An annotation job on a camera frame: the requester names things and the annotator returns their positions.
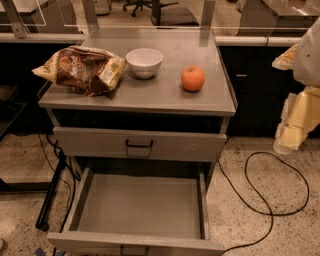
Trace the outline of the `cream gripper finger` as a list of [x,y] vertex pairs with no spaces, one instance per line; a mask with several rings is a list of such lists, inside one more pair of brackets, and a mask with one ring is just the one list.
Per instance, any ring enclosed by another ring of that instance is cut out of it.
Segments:
[[320,89],[306,87],[285,100],[273,149],[279,154],[297,151],[308,134],[320,124]]
[[292,70],[298,45],[291,46],[288,50],[274,59],[272,67],[279,70]]

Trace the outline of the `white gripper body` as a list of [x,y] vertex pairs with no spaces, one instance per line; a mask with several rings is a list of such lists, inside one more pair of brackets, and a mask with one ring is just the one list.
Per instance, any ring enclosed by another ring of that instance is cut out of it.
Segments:
[[296,81],[306,86],[320,87],[320,18],[298,43],[293,75]]

